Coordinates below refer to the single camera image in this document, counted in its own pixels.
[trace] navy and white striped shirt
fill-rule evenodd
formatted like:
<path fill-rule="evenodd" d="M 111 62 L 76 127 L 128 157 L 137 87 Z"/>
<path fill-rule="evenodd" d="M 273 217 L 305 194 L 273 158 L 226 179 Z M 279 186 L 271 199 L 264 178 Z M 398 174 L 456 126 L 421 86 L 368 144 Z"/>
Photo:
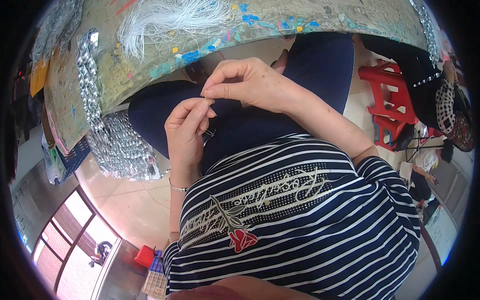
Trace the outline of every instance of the navy and white striped shirt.
<path fill-rule="evenodd" d="M 321 299 L 389 299 L 413 269 L 417 212 L 371 156 L 292 135 L 216 163 L 185 196 L 167 294 L 246 275 Z"/>

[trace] white thread bundle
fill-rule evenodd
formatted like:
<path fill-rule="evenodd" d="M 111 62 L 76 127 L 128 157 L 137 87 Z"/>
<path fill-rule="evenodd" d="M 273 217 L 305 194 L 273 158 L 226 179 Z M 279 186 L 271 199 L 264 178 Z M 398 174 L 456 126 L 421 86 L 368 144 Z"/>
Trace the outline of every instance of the white thread bundle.
<path fill-rule="evenodd" d="M 123 19 L 117 38 L 126 58 L 145 58 L 145 44 L 163 45 L 182 36 L 209 38 L 233 21 L 229 0 L 138 0 Z"/>

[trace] bangle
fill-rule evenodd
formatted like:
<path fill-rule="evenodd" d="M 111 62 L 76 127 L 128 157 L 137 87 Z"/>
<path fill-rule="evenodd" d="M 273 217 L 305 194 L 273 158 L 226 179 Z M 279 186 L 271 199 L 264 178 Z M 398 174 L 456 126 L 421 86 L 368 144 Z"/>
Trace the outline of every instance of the bangle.
<path fill-rule="evenodd" d="M 180 188 L 177 188 L 175 186 L 173 186 L 172 182 L 170 181 L 170 177 L 168 178 L 168 181 L 170 182 L 170 187 L 173 188 L 174 190 L 178 191 L 178 192 L 187 192 L 189 188 L 183 188 L 183 189 L 180 189 Z"/>

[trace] paint-stained table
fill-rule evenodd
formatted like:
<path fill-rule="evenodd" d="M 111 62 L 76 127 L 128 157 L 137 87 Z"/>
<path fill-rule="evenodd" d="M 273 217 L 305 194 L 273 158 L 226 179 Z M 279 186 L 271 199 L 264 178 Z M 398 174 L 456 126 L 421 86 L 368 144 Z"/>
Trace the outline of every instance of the paint-stained table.
<path fill-rule="evenodd" d="M 209 53 L 235 45 L 296 33 L 337 31 L 384 36 L 427 49 L 418 15 L 408 0 L 250 0 L 237 3 L 238 15 L 208 39 L 185 37 L 157 51 L 147 47 L 143 63 L 126 60 L 115 33 L 135 0 L 85 0 L 82 22 L 68 51 L 50 60 L 45 101 L 57 146 L 66 153 L 89 130 L 79 95 L 75 39 L 91 27 L 99 31 L 96 57 L 103 112 L 147 86 Z"/>

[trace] scooter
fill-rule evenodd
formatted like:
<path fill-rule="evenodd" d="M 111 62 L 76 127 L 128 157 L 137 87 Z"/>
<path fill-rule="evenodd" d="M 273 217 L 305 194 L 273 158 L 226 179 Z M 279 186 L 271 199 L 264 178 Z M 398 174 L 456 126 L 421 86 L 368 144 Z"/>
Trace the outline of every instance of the scooter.
<path fill-rule="evenodd" d="M 95 256 L 90 256 L 92 261 L 88 263 L 88 265 L 93 268 L 95 264 L 103 266 L 105 260 L 107 259 L 108 254 L 110 254 L 110 250 L 112 249 L 112 244 L 107 241 L 103 241 L 97 245 L 95 248 Z"/>

